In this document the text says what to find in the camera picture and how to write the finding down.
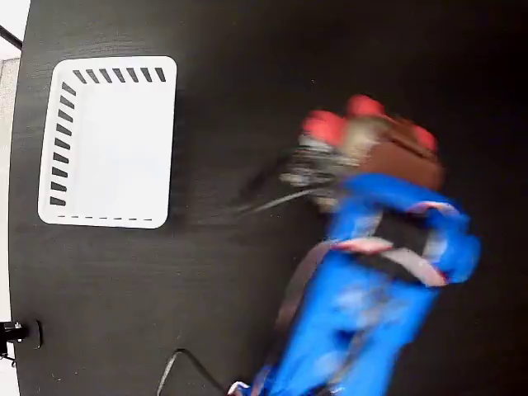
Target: wire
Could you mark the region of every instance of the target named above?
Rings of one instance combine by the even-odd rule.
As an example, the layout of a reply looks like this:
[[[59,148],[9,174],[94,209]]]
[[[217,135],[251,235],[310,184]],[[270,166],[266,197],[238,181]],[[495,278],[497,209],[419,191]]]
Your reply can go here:
[[[22,41],[2,25],[0,25],[0,37],[6,39],[8,43],[14,45],[19,50],[22,49]]]
[[[291,155],[290,151],[282,153],[273,162],[266,164],[259,172],[250,177],[238,192],[237,205],[244,206],[251,202],[266,182],[290,161]]]
[[[174,365],[174,362],[176,361],[178,356],[181,354],[187,356],[189,361],[195,367],[196,371],[198,371],[201,376],[204,377],[215,389],[217,389],[223,395],[227,394],[227,388],[222,386],[222,384],[204,367],[204,365],[201,364],[201,362],[196,356],[194,356],[186,348],[177,348],[172,353],[171,357],[167,361],[167,364],[165,365],[165,370],[163,371],[162,378],[159,380],[156,396],[160,396],[162,394],[163,387],[165,386],[165,382],[167,381],[167,377],[171,372],[172,366]]]
[[[264,205],[260,205],[254,209],[249,210],[250,213],[258,213],[262,212],[263,210],[270,209],[274,206],[278,206],[280,204],[284,204],[285,202],[288,202],[290,200],[295,200],[297,198],[300,198],[301,196],[307,196],[308,194],[312,194],[313,192],[320,190],[321,187],[315,187],[315,188],[307,188],[306,190],[297,191],[293,194],[289,194],[287,196],[282,196],[281,198],[277,198],[276,200],[270,200]]]
[[[7,354],[3,354],[2,353],[0,355],[0,360],[2,360],[2,359],[5,359],[7,361],[11,361],[11,367],[15,367],[17,365],[17,361],[14,358],[9,357]]]

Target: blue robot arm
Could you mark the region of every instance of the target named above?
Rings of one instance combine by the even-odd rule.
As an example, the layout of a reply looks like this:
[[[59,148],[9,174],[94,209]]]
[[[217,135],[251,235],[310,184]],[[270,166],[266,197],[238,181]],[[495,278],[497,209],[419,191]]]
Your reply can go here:
[[[329,248],[305,289],[280,359],[268,361],[255,384],[239,389],[241,393],[383,395],[399,351],[413,340],[440,290],[400,279],[393,269],[397,273],[402,260],[411,257],[418,260],[414,266],[419,271],[426,262],[445,277],[446,284],[465,281],[473,271],[479,242],[466,234],[468,216],[445,197],[377,174],[354,177],[346,187],[353,195],[335,214],[329,246],[376,236],[390,213],[396,218],[410,214],[422,221],[414,235],[423,239],[423,249],[418,255],[389,240],[391,253],[375,255],[373,261],[371,256],[364,259]],[[384,230],[394,240],[407,232],[393,228]],[[376,260],[380,266],[372,264]]]

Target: brown object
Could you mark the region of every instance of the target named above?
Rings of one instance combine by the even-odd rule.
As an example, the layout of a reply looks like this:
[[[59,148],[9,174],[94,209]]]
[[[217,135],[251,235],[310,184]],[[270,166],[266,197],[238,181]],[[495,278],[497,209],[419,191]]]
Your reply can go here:
[[[365,152],[358,158],[354,173],[384,173],[432,190],[441,187],[444,171],[438,158],[418,143],[407,121],[358,117],[350,121],[346,132],[352,139],[345,139],[349,144],[342,151],[346,155],[354,153],[356,157],[357,147],[350,144],[352,140],[357,141],[354,136],[375,136],[375,142],[367,145],[363,139]]]

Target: white wall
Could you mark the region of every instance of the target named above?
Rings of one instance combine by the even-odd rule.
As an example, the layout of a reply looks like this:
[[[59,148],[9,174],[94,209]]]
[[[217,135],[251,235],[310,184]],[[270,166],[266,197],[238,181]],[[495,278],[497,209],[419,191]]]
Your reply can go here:
[[[7,192],[18,65],[19,59],[0,60],[0,322],[11,320],[7,274]],[[9,355],[13,356],[12,346]],[[7,360],[0,361],[0,394],[18,396],[17,372]]]
[[[26,31],[27,13],[31,0],[0,0],[0,25],[8,29],[20,40],[24,39]],[[0,39],[0,60],[19,58],[20,51]]]

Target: red fingertip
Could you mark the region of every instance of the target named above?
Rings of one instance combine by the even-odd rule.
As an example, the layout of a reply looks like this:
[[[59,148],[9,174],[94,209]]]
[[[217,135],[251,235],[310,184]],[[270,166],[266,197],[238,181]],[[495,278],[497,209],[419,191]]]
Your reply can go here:
[[[304,121],[304,131],[315,139],[335,146],[341,142],[345,119],[330,111],[312,111]]]
[[[381,103],[365,95],[354,95],[348,101],[350,116],[383,116],[385,109]]]
[[[413,125],[412,130],[416,135],[417,141],[423,147],[430,149],[431,151],[436,151],[436,139],[431,132],[418,125]]]

